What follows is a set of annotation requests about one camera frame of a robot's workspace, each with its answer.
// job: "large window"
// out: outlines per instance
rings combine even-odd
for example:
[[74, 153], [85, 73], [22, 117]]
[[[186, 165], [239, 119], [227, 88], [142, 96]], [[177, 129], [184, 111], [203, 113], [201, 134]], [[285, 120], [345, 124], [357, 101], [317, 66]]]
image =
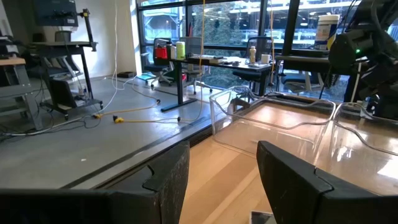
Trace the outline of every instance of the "large window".
[[[282, 48], [285, 39], [285, 28], [287, 25], [289, 0], [273, 1], [272, 10], [274, 14], [274, 23], [272, 36], [275, 41], [275, 47]], [[295, 25], [293, 48], [311, 48], [315, 43], [317, 33], [318, 18], [322, 15], [340, 15], [340, 21], [346, 15], [352, 0], [300, 0], [298, 14]], [[351, 20], [357, 5], [361, 1], [356, 1], [352, 10], [350, 10], [346, 22]], [[269, 13], [271, 11], [270, 1], [268, 2], [266, 17], [266, 35], [271, 36], [271, 26], [269, 24]], [[341, 33], [343, 24], [337, 30]]]
[[[234, 56], [243, 57], [246, 52], [237, 50], [216, 50], [216, 49], [205, 49], [207, 55], [222, 55], [222, 56]], [[240, 79], [232, 74], [233, 70], [228, 68], [217, 68], [210, 67], [210, 74], [203, 77], [203, 81], [211, 86], [229, 88], [231, 86], [248, 85], [248, 82]]]
[[[203, 6], [192, 7], [193, 36], [201, 36]], [[206, 4], [205, 44], [246, 45], [258, 36], [260, 1]]]
[[182, 0], [148, 0], [148, 1], [140, 1], [138, 2], [141, 3], [141, 6], [151, 6], [151, 5], [156, 5], [156, 4], [165, 4], [165, 3], [171, 3], [171, 2], [179, 2]]
[[155, 38], [171, 38], [176, 42], [185, 36], [183, 9], [170, 7], [143, 11], [145, 43], [153, 44]]

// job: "tree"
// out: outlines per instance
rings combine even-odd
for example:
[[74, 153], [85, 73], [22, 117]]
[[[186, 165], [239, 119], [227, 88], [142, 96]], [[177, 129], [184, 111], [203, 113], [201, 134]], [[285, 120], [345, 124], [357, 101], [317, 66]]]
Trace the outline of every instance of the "tree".
[[[229, 10], [233, 8], [233, 2], [214, 3], [206, 6], [209, 11], [205, 12], [205, 32], [204, 38], [206, 44], [215, 45], [241, 45], [243, 39], [239, 30], [240, 14], [230, 14]], [[193, 36], [201, 36], [203, 6], [193, 7], [196, 16], [193, 17]], [[219, 56], [238, 56], [243, 54], [235, 50], [214, 50], [205, 49], [206, 55]], [[242, 85], [243, 80], [232, 74], [231, 69], [211, 68], [211, 75], [203, 77], [203, 81], [212, 86], [231, 87]]]

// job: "computer monitor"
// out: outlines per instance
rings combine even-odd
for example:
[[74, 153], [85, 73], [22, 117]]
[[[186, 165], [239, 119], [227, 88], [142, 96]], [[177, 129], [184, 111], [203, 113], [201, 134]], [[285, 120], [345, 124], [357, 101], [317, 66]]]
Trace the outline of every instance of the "computer monitor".
[[38, 26], [78, 27], [76, 3], [73, 0], [33, 0]]

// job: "black office chair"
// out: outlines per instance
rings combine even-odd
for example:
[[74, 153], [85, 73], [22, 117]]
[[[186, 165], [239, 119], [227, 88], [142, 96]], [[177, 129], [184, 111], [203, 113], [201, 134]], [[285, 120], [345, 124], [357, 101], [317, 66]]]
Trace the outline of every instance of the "black office chair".
[[[185, 42], [185, 55], [195, 54], [195, 55], [200, 55], [201, 53], [201, 37], [181, 37], [180, 38], [181, 42]], [[193, 85], [193, 94], [197, 94], [197, 85], [206, 87], [210, 89], [210, 93], [213, 92], [213, 89], [211, 86], [206, 85], [204, 82], [199, 82], [201, 79], [202, 75], [205, 75], [206, 72], [206, 67], [199, 66], [199, 65], [193, 65], [193, 64], [183, 64], [182, 65], [182, 72], [187, 74], [187, 77], [189, 81], [184, 83], [184, 87]]]
[[281, 77], [280, 82], [284, 88], [293, 93], [301, 93], [303, 91], [318, 91], [324, 86], [321, 73], [318, 72], [304, 72], [300, 71], [295, 73], [284, 73], [285, 76]]
[[[154, 51], [153, 51], [154, 63], [147, 64], [144, 66], [144, 70], [152, 72], [155, 75], [155, 77], [151, 77], [146, 80], [146, 83], [148, 84], [148, 80], [153, 79], [152, 82], [150, 83], [150, 87], [152, 89], [154, 88], [154, 82], [156, 82], [157, 80], [165, 81], [169, 84], [169, 86], [171, 85], [171, 81], [167, 79], [168, 77], [165, 77], [164, 75], [173, 71], [174, 69], [173, 63], [165, 60], [156, 59], [156, 53], [155, 53], [155, 49], [158, 45], [165, 47], [168, 41], [171, 41], [171, 39], [156, 38], [154, 40]], [[141, 54], [142, 57], [148, 57], [148, 55], [149, 55], [148, 53]]]
[[[260, 37], [251, 37], [248, 40], [245, 58], [250, 57], [250, 48], [251, 46], [256, 47], [256, 61], [261, 61], [262, 54], [270, 54], [272, 50], [272, 39], [270, 37], [260, 36]], [[248, 81], [251, 85], [253, 84], [252, 90], [255, 89], [254, 83], [260, 82], [261, 73], [259, 72], [244, 72], [235, 70], [232, 73], [237, 77]]]

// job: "window frame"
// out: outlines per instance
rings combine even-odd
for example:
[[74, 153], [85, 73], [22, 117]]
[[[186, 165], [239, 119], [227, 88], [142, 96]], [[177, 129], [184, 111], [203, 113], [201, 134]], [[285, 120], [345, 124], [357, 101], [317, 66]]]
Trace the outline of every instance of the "window frame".
[[[234, 2], [236, 0], [206, 0], [206, 4], [211, 3], [220, 3], [220, 2]], [[185, 0], [182, 2], [170, 2], [170, 3], [162, 3], [162, 4], [154, 4], [148, 6], [141, 6], [140, 3], [136, 2], [137, 9], [137, 23], [138, 23], [138, 33], [139, 33], [139, 43], [141, 52], [146, 52], [146, 47], [153, 46], [153, 44], [145, 43], [144, 37], [144, 17], [143, 11], [151, 10], [151, 9], [164, 9], [170, 7], [185, 7], [185, 28], [186, 33], [188, 33], [189, 23], [192, 22], [192, 6], [203, 4], [202, 0]], [[258, 27], [258, 34], [265, 34], [265, 24], [266, 24], [266, 13], [267, 13], [267, 5], [268, 0], [261, 0], [260, 6], [260, 20]], [[245, 46], [234, 46], [234, 45], [214, 45], [214, 44], [205, 44], [205, 49], [216, 49], [216, 50], [238, 50], [238, 51], [246, 51]]]

